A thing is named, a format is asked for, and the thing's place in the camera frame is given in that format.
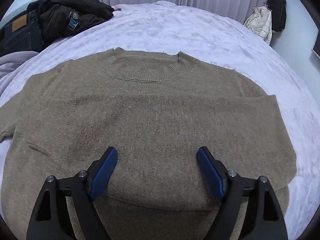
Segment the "black coat hanging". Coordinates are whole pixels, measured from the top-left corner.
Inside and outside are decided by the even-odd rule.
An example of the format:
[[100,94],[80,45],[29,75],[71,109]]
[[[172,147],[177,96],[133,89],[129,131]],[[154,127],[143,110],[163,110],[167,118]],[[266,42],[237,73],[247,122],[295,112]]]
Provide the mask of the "black coat hanging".
[[286,0],[267,0],[267,7],[272,14],[272,30],[282,32],[286,24]]

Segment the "dark blue jeans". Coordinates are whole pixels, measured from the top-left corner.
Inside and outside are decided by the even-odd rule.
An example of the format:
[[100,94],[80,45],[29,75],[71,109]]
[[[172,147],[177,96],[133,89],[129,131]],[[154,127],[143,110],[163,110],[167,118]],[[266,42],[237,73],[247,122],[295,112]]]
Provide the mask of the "dark blue jeans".
[[10,21],[1,29],[1,56],[18,51],[44,50],[36,10]]

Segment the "lilac grey folded blanket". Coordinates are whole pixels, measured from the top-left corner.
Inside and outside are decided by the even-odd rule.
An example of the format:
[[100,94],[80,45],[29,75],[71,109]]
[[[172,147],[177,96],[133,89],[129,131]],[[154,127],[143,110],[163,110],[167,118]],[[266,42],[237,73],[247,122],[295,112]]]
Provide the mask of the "lilac grey folded blanket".
[[35,51],[18,51],[1,56],[1,94],[20,72],[20,66],[36,55]]

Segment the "white fluffy bed blanket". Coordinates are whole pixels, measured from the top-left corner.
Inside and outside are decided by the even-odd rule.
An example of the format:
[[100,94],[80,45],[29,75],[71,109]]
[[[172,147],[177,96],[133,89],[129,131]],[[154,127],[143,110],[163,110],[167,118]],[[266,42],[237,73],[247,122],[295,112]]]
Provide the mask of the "white fluffy bed blanket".
[[166,1],[123,5],[111,20],[57,41],[22,63],[2,84],[1,103],[18,93],[34,74],[116,47],[168,54],[182,51],[236,70],[277,97],[297,155],[285,216],[289,238],[297,239],[319,205],[319,106],[288,63],[239,22]]

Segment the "beige knit sweater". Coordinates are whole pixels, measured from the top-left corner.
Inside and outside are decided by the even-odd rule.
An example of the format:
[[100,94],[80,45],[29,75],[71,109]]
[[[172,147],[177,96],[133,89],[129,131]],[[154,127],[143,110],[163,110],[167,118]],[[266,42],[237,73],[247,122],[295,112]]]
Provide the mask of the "beige knit sweater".
[[1,206],[18,239],[44,180],[74,176],[110,146],[118,163],[95,207],[114,239],[205,236],[219,204],[197,165],[201,146],[241,176],[266,176],[283,211],[296,174],[276,97],[185,53],[116,48],[33,75],[1,107],[7,137]]

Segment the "black jacket with badge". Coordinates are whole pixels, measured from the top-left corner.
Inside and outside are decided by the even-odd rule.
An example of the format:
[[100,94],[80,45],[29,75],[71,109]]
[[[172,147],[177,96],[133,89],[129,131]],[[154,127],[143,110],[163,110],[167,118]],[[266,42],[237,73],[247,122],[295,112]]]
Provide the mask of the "black jacket with badge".
[[37,13],[42,39],[49,45],[110,20],[115,9],[99,0],[38,0],[28,5],[30,11]]

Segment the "cream puffer jacket hanging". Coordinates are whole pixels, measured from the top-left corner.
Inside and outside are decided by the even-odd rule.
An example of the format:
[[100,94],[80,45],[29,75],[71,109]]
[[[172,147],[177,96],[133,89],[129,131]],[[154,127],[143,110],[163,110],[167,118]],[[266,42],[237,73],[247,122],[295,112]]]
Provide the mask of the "cream puffer jacket hanging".
[[244,26],[259,36],[268,45],[272,39],[272,11],[267,6],[254,7]]

